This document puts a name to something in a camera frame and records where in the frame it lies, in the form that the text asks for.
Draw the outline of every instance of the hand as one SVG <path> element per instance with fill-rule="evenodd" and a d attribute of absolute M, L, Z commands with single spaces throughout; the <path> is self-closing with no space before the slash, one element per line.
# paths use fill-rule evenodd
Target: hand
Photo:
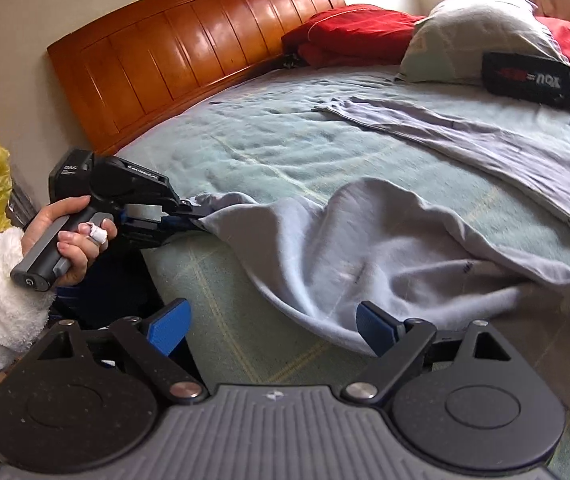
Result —
<path fill-rule="evenodd" d="M 78 198 L 65 198 L 59 202 L 54 202 L 43 209 L 36 215 L 30 226 L 27 227 L 22 237 L 22 255 L 24 256 L 45 233 L 47 228 L 52 225 L 54 220 L 64 215 L 78 213 L 85 209 L 89 204 L 89 196 L 81 196 Z M 114 222 L 104 220 L 101 226 L 107 231 L 108 240 L 113 240 L 118 231 Z M 80 224 L 77 233 L 68 231 L 60 231 L 58 233 L 58 252 L 69 259 L 72 263 L 71 268 L 65 276 L 61 276 L 56 280 L 57 286 L 71 286 L 82 282 L 87 269 L 92 265 L 98 255 L 107 249 L 108 242 L 97 246 L 87 236 L 91 227 L 89 224 Z"/>

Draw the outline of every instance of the gray garment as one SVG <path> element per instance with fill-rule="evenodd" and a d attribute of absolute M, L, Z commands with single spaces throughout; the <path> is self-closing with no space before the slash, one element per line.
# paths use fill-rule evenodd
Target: gray garment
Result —
<path fill-rule="evenodd" d="M 354 96 L 315 109 L 418 142 L 498 176 L 570 227 L 570 146 L 550 149 L 545 145 L 548 139 L 440 115 L 404 100 Z"/>
<path fill-rule="evenodd" d="M 217 210 L 200 222 L 274 306 L 355 351 L 370 353 L 356 330 L 363 300 L 449 329 L 523 302 L 570 306 L 570 267 L 494 246 L 452 210 L 384 180 L 347 184 L 327 206 L 259 205 L 241 193 L 194 200 Z"/>

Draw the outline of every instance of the person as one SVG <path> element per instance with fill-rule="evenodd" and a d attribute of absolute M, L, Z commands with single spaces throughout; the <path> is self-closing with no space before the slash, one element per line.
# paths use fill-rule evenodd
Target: person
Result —
<path fill-rule="evenodd" d="M 0 370 L 25 352 L 43 330 L 47 311 L 54 300 L 53 292 L 37 292 L 15 285 L 10 271 L 34 246 L 46 229 L 57 218 L 81 211 L 87 207 L 90 197 L 66 198 L 43 208 L 23 233 L 11 228 L 0 233 Z M 108 234 L 108 240 L 116 236 L 116 226 L 109 220 L 100 225 Z M 79 283 L 88 267 L 103 252 L 108 241 L 98 246 L 88 237 L 91 226 L 80 224 L 78 232 L 58 234 L 57 247 L 72 266 L 57 280 L 58 286 Z"/>

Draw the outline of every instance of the blue gripper pad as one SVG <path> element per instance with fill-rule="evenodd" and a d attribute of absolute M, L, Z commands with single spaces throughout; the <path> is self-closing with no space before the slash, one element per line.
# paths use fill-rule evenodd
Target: blue gripper pad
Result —
<path fill-rule="evenodd" d="M 370 301 L 363 301 L 356 308 L 356 328 L 378 357 L 404 335 L 404 324 Z"/>
<path fill-rule="evenodd" d="M 191 306 L 184 298 L 177 298 L 143 321 L 143 333 L 163 355 L 169 355 L 187 335 L 190 324 Z"/>

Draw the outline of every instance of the mattress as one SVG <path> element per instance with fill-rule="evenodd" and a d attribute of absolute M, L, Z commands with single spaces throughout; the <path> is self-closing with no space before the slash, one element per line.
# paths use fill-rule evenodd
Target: mattress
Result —
<path fill-rule="evenodd" d="M 480 88 L 395 82 L 394 75 L 391 67 L 272 72 L 159 124 L 118 155 L 167 175 L 181 196 L 238 190 L 260 202 L 303 195 L 325 203 L 354 178 L 384 178 L 452 208 L 492 243 L 570 265 L 567 225 L 509 184 L 311 110 L 334 97 L 402 98 L 570 151 L 569 114 Z M 181 296 L 192 304 L 188 343 L 209 387 L 338 385 L 367 363 L 367 357 L 332 346 L 273 308 L 223 240 L 190 233 L 144 252 L 162 298 Z M 570 316 L 538 305 L 494 323 L 570 408 Z"/>

